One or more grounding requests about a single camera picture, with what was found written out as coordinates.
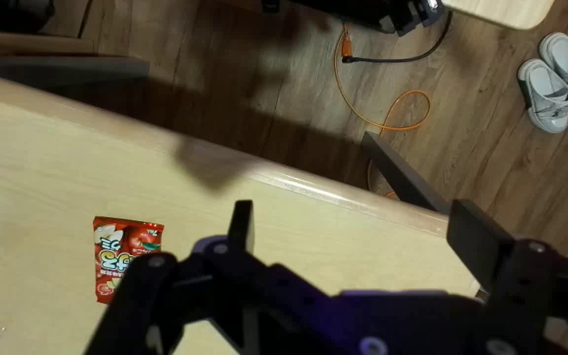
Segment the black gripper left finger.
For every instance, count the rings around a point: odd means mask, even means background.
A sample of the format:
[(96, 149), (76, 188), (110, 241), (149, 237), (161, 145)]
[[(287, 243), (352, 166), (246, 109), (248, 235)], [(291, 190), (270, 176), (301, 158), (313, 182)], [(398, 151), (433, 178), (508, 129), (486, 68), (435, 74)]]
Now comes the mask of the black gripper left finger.
[(84, 355), (171, 355), (187, 324), (206, 320), (238, 354), (244, 352), (242, 308), (222, 291), (206, 255), (246, 251), (252, 237), (252, 202), (234, 204), (222, 237), (199, 239), (191, 255), (135, 257), (104, 310)]

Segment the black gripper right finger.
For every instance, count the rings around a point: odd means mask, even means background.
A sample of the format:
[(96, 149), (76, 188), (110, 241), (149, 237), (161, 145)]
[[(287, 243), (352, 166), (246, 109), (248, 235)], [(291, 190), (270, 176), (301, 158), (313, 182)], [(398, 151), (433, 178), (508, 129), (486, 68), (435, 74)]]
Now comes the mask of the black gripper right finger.
[(514, 239), (467, 200), (449, 208), (447, 245), (484, 293), (479, 346), (508, 355), (565, 355), (544, 338), (568, 324), (568, 257), (536, 239)]

